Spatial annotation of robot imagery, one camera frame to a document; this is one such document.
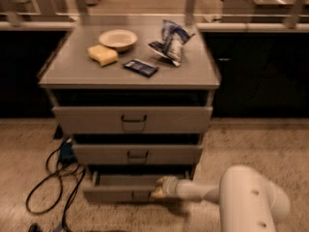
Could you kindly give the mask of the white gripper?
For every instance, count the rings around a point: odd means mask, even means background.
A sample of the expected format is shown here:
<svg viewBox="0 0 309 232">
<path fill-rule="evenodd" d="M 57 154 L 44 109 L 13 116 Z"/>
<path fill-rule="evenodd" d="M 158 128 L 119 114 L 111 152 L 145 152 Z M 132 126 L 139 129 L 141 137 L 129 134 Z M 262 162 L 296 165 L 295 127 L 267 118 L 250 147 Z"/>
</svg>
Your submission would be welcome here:
<svg viewBox="0 0 309 232">
<path fill-rule="evenodd" d="M 179 179 L 175 176 L 163 176 L 155 184 L 161 186 L 161 189 L 154 190 L 151 197 L 154 199 L 165 199 L 166 197 L 177 197 L 177 185 Z"/>
</svg>

